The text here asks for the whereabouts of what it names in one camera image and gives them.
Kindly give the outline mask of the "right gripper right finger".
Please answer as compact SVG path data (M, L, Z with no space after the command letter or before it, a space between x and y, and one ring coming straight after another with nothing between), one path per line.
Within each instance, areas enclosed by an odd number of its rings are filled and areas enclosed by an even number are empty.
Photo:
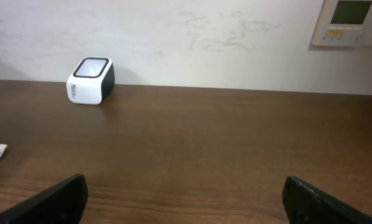
M288 176L282 202L290 224L372 224L372 217L316 188Z

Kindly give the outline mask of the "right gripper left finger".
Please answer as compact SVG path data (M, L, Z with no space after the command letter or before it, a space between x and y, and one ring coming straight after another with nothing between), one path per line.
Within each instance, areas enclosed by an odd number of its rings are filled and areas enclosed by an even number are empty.
M85 176L75 174L0 213L0 223L78 224L88 200Z

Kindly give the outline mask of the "white barcode scanner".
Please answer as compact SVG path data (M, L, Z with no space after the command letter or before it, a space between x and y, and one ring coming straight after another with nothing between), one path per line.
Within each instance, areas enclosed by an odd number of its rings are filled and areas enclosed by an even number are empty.
M106 57L83 58L66 82L67 96L72 103L98 105L115 84L114 64Z

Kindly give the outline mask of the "wall thermostat panel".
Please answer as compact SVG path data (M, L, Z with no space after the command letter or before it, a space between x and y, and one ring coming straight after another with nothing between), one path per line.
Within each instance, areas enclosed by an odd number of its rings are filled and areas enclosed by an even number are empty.
M372 47L372 0L325 0L311 44Z

